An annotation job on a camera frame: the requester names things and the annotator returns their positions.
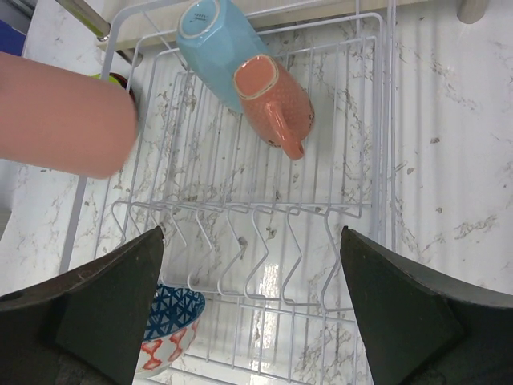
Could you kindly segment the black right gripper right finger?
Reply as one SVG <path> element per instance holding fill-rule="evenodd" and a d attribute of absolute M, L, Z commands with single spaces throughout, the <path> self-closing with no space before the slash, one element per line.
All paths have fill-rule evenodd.
<path fill-rule="evenodd" d="M 510 384 L 512 296 L 341 231 L 341 265 L 376 384 Z"/>

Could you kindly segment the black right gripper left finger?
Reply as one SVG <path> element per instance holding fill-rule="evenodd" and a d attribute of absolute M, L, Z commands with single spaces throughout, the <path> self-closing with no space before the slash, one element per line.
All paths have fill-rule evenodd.
<path fill-rule="evenodd" d="M 130 384 L 164 255 L 160 227 L 1 297 L 3 384 Z"/>

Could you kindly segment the pink plastic tumbler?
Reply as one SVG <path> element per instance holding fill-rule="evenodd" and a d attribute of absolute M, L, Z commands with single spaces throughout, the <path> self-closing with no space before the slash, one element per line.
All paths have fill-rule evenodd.
<path fill-rule="evenodd" d="M 3 159 L 105 179 L 136 137 L 136 107 L 121 86 L 1 54 Z"/>

